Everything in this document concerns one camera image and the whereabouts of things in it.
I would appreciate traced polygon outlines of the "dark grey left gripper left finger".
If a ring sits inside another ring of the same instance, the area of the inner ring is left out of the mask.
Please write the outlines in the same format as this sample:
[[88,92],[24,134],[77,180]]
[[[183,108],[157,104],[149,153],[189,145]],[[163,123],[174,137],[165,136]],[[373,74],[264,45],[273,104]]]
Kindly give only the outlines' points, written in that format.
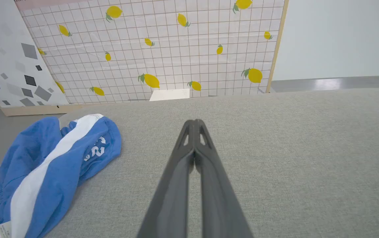
[[194,163],[193,120],[176,140],[137,238],[187,238],[188,181]]

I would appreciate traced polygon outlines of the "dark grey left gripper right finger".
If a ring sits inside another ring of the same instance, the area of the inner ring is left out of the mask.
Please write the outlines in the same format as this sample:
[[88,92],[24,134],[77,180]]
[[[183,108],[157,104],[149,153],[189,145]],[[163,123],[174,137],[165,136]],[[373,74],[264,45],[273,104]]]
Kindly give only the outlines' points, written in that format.
[[194,163],[201,176],[202,237],[254,238],[206,124],[195,120]]

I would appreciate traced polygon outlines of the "blue white Lakers shorts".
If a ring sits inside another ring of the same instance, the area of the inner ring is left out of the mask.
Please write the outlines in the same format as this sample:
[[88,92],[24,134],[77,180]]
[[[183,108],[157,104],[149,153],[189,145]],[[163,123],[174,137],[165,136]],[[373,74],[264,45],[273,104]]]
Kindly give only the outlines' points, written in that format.
[[75,192],[120,155],[117,125],[89,114],[61,128],[41,119],[15,138],[0,165],[0,238],[43,238]]

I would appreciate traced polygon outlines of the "white box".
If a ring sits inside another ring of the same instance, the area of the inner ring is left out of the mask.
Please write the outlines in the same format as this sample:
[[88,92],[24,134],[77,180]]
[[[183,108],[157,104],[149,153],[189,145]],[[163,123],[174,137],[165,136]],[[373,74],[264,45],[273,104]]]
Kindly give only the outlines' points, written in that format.
[[190,89],[172,89],[172,90],[155,90],[149,101],[188,99],[190,98]]

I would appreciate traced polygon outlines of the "grey terrazzo print panel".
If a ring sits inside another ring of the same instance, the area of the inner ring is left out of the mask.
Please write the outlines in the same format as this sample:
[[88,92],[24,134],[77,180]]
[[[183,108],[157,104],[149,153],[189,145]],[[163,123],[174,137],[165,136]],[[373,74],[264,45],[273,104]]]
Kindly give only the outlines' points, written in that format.
[[6,116],[62,114],[69,104],[14,0],[0,0],[0,109]]

